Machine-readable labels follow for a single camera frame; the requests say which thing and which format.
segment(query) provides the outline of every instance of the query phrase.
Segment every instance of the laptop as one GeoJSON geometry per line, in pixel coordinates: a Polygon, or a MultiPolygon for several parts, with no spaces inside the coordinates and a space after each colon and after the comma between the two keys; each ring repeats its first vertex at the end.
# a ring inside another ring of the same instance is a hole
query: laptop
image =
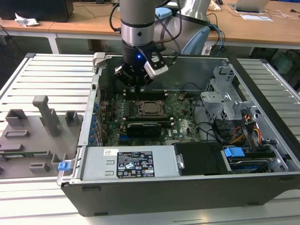
{"type": "Polygon", "coordinates": [[[231,8],[241,12],[261,13],[270,0],[238,0],[235,4],[228,4],[231,8]]]}

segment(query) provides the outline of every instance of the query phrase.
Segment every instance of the power supply label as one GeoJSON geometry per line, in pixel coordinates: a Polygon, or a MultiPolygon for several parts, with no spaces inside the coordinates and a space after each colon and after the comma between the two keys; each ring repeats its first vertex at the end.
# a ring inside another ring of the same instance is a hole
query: power supply label
{"type": "Polygon", "coordinates": [[[152,151],[118,152],[117,177],[155,177],[152,151]]]}

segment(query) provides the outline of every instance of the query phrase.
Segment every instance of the desk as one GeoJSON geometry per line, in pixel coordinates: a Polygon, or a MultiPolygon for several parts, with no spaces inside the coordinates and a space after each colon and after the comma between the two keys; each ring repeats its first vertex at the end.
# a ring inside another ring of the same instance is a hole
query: desk
{"type": "MultiPolygon", "coordinates": [[[[223,0],[222,10],[227,9],[239,16],[227,4],[236,0],[223,0]]],[[[0,24],[10,35],[46,37],[49,40],[52,52],[60,53],[57,45],[57,38],[79,38],[79,39],[106,39],[121,40],[120,34],[113,32],[109,26],[108,16],[112,10],[112,5],[97,5],[74,3],[74,13],[67,23],[60,22],[40,22],[40,26],[21,27],[15,21],[0,20],[0,24]]],[[[300,49],[300,18],[297,13],[291,13],[290,9],[300,10],[299,3],[270,1],[266,7],[271,10],[281,10],[293,16],[292,18],[278,18],[272,16],[273,22],[250,21],[241,17],[235,17],[228,11],[208,11],[216,13],[219,27],[226,35],[225,45],[266,47],[283,49],[300,49]]],[[[120,27],[119,12],[114,13],[113,23],[115,27],[120,27]]],[[[215,31],[209,35],[206,47],[214,45],[218,36],[215,31]]]]}
{"type": "MultiPolygon", "coordinates": [[[[219,28],[226,35],[225,45],[300,49],[300,18],[299,14],[290,12],[291,8],[300,8],[298,3],[270,1],[266,6],[268,10],[280,10],[292,18],[279,18],[272,15],[273,22],[251,21],[238,17],[241,14],[234,12],[227,4],[237,0],[223,0],[221,11],[214,12],[218,18],[219,28]]],[[[212,23],[216,22],[213,15],[209,16],[212,23]]],[[[211,32],[206,44],[214,43],[218,38],[216,32],[211,32]]]]}

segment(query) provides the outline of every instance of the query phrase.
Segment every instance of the aluminum extrusion table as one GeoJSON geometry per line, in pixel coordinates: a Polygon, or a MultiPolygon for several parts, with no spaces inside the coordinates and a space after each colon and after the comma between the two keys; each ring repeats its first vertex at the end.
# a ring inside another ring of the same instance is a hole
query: aluminum extrusion table
{"type": "MultiPolygon", "coordinates": [[[[240,60],[273,107],[299,138],[300,97],[270,67],[259,60],[240,60]]],[[[31,106],[34,95],[49,96],[57,114],[77,110],[84,115],[93,73],[92,55],[36,54],[25,58],[0,91],[0,131],[9,109],[31,106]]],[[[6,224],[222,224],[298,225],[300,191],[281,194],[264,206],[163,212],[107,217],[82,217],[56,184],[56,177],[0,180],[0,223],[6,224]]]]}

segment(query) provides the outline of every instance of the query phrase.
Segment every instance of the blue drive latch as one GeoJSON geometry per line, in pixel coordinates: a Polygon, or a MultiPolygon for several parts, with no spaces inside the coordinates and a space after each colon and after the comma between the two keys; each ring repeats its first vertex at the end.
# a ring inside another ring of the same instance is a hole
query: blue drive latch
{"type": "Polygon", "coordinates": [[[70,171],[71,170],[71,162],[60,162],[58,165],[59,171],[70,171]]]}
{"type": "Polygon", "coordinates": [[[240,147],[228,147],[224,149],[226,157],[244,157],[244,151],[240,147]]]}

